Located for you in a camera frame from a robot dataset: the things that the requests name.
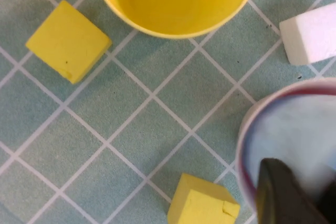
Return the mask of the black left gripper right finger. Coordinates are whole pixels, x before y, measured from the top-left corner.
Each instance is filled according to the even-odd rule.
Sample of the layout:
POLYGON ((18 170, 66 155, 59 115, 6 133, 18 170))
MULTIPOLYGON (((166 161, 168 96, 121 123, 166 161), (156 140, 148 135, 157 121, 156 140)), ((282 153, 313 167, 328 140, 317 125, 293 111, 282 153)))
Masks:
POLYGON ((317 223, 335 223, 335 177, 329 177, 319 185, 316 195, 317 223))

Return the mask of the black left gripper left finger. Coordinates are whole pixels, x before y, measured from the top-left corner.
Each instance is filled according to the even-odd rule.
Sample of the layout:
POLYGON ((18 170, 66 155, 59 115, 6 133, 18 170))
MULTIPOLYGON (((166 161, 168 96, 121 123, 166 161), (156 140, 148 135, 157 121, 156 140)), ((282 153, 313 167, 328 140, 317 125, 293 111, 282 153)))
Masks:
POLYGON ((256 193, 258 223, 331 223, 331 179, 311 197, 281 160, 261 161, 256 193))

